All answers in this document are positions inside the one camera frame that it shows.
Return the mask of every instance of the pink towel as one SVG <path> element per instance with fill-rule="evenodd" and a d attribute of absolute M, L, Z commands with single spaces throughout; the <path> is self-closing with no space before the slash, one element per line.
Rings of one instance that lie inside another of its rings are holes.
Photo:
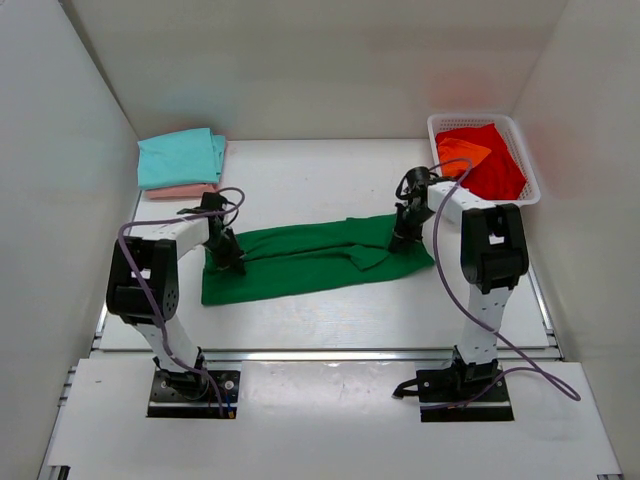
<path fill-rule="evenodd" d="M 153 188 L 145 190 L 147 198 L 155 200 L 161 198 L 199 198 L 204 192 L 215 192 L 218 186 L 211 183 L 195 183 L 193 185 L 178 185 L 176 187 Z"/>

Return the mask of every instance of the white table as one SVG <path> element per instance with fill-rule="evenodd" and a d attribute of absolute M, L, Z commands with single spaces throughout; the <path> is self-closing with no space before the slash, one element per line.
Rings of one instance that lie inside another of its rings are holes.
<path fill-rule="evenodd" d="M 394 192 L 406 171 L 432 164 L 426 140 L 231 142 L 222 180 L 247 195 L 233 227 L 239 233 L 393 213 Z M 198 203 L 143 197 L 135 218 L 170 218 Z M 433 220 L 425 227 L 430 252 L 432 225 Z M 134 234 L 144 231 L 138 228 Z M 466 304 L 469 286 L 459 265 L 460 235 L 443 222 L 440 239 L 445 271 Z M 435 268 L 392 282 L 203 307 L 203 262 L 203 249 L 198 248 L 179 263 L 178 315 L 206 350 L 451 348 L 465 321 L 446 296 Z M 549 346 L 526 276 L 507 305 L 502 332 L 521 347 Z M 109 317 L 100 348 L 148 350 L 148 345 L 133 328 Z"/>
<path fill-rule="evenodd" d="M 539 376 L 507 378 L 515 421 L 420 423 L 390 393 L 412 362 L 242 365 L 237 420 L 146 418 L 148 359 L 80 362 L 50 465 L 68 480 L 593 479 L 619 473 L 582 367 L 544 367 L 576 388 L 571 402 Z"/>

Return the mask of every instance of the laundry basket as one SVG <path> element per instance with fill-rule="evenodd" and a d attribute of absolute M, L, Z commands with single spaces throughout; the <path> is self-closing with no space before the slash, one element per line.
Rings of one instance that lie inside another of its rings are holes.
<path fill-rule="evenodd" d="M 494 200 L 491 198 L 486 198 L 485 200 L 490 200 L 497 204 L 514 203 L 516 205 L 531 205 L 540 200 L 540 189 L 538 188 L 538 182 L 536 182 L 536 177 L 533 174 L 533 169 L 529 162 L 525 143 L 518 127 L 510 117 L 491 113 L 442 113 L 431 115 L 427 120 L 427 123 L 429 127 L 431 151 L 433 152 L 433 161 L 436 164 L 440 163 L 438 147 L 436 145 L 437 134 L 456 128 L 483 127 L 490 123 L 494 123 L 496 130 L 498 130 L 504 139 L 504 142 L 507 144 L 507 148 L 509 149 L 509 153 L 513 157 L 513 160 L 527 179 L 527 183 L 522 189 L 518 200 Z"/>

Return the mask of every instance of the green towel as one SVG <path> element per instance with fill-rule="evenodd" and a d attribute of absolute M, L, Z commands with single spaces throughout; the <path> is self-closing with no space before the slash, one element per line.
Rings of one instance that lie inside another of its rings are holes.
<path fill-rule="evenodd" d="M 202 304 L 224 305 L 384 282 L 433 265 L 417 243 L 391 254 L 394 215 L 241 233 L 246 276 L 216 270 L 209 253 L 202 275 Z"/>

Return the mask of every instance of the gray wall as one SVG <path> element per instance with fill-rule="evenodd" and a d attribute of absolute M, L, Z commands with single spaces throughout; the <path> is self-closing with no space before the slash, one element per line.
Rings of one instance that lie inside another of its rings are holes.
<path fill-rule="evenodd" d="M 64 12 L 0 1 L 0 477 L 38 474 L 86 355 L 136 138 Z"/>
<path fill-rule="evenodd" d="M 640 478 L 640 3 L 570 0 L 515 109 L 542 201 L 529 244 L 625 478 Z"/>
<path fill-rule="evenodd" d="M 510 112 L 565 0 L 65 0 L 141 138 L 402 138 Z"/>

